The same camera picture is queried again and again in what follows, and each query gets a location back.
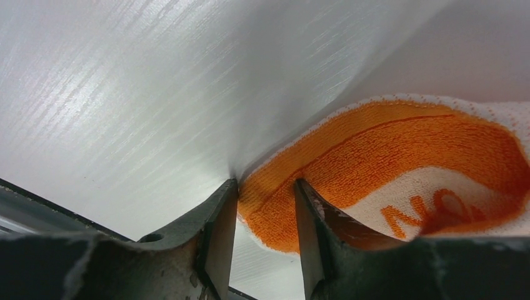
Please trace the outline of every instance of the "bolt hole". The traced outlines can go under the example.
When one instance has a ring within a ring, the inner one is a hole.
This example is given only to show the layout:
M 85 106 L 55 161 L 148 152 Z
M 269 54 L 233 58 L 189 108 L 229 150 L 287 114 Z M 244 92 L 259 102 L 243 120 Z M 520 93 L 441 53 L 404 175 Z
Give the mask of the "bolt hole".
M 150 233 L 147 236 L 142 237 L 138 242 L 139 243 L 150 243 L 150 242 L 160 241 L 163 238 L 164 236 L 162 234 Z

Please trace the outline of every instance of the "metal jaw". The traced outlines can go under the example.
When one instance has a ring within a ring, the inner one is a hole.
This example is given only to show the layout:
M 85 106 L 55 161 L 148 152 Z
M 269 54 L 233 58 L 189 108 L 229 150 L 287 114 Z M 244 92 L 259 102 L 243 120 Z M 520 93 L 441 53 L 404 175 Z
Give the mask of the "metal jaw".
M 294 185 L 306 299 L 527 299 L 530 238 L 402 242 Z
M 139 242 L 100 232 L 0 236 L 1 299 L 227 299 L 235 179 Z

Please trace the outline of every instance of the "dark metal bracket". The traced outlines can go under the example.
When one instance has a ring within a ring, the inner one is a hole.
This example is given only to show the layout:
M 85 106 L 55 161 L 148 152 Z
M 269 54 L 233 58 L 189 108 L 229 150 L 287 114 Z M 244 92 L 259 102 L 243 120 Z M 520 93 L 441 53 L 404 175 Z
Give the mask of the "dark metal bracket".
M 294 185 L 306 299 L 528 299 L 530 238 L 398 241 Z
M 2 235 L 0 299 L 228 299 L 237 200 L 230 179 L 139 242 L 97 231 Z

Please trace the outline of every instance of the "orange fabric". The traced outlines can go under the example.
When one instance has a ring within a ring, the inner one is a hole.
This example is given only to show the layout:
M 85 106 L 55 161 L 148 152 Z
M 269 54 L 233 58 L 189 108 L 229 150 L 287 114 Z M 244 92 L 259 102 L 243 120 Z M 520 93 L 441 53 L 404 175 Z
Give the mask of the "orange fabric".
M 444 202 L 445 196 L 450 196 L 452 200 L 458 203 L 459 207 L 456 211 L 453 211 L 446 206 L 446 203 Z M 440 228 L 448 227 L 449 218 L 447 217 L 458 220 L 459 225 L 467 225 L 474 221 L 486 220 L 484 213 L 475 206 L 470 206 L 472 211 L 472 217 L 470 217 L 464 201 L 462 201 L 462 199 L 453 191 L 440 189 L 434 193 L 432 198 L 435 209 L 430 212 L 425 207 L 425 202 L 422 197 L 414 196 L 410 199 L 411 206 L 419 214 L 420 219 L 414 219 L 392 205 L 382 208 L 381 214 L 394 232 L 394 235 L 399 239 L 406 239 L 407 236 L 401 225 L 398 223 L 398 220 L 403 224 L 421 226 L 423 228 L 423 234 L 435 233 Z M 509 212 L 499 212 L 500 216 L 506 214 L 509 214 Z
M 524 200 L 522 202 L 528 203 L 528 201 L 530 201 L 530 191 L 526 193 Z M 507 214 L 499 216 L 496 219 L 473 222 L 469 224 L 459 224 L 457 226 L 447 226 L 438 232 L 434 232 L 434 234 L 473 233 L 473 232 L 477 232 L 477 231 L 480 231 L 486 228 L 491 228 L 494 226 L 501 226 L 504 223 L 507 223 L 508 221 L 511 221 L 514 218 L 518 217 L 523 211 L 524 211 L 524 207 L 519 207 L 519 209 L 510 211 Z
M 298 252 L 296 178 L 307 179 L 330 203 L 346 208 L 423 166 L 455 170 L 515 196 L 517 201 L 495 212 L 496 219 L 520 214 L 530 187 L 530 167 L 501 126 L 442 105 L 381 101 L 327 120 L 251 174 L 241 188 L 239 213 L 268 247 Z

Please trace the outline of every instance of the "orange stripe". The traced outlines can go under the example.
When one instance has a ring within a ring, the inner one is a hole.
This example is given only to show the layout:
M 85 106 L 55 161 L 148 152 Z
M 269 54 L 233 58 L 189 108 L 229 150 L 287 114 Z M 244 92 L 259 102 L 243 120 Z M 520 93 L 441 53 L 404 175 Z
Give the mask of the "orange stripe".
M 297 177 L 345 208 L 423 166 L 459 171 L 521 199 L 498 215 L 520 210 L 530 186 L 519 145 L 500 126 L 445 106 L 380 102 L 335 117 L 249 176 L 239 212 L 265 245 L 293 252 L 298 250 L 292 191 Z

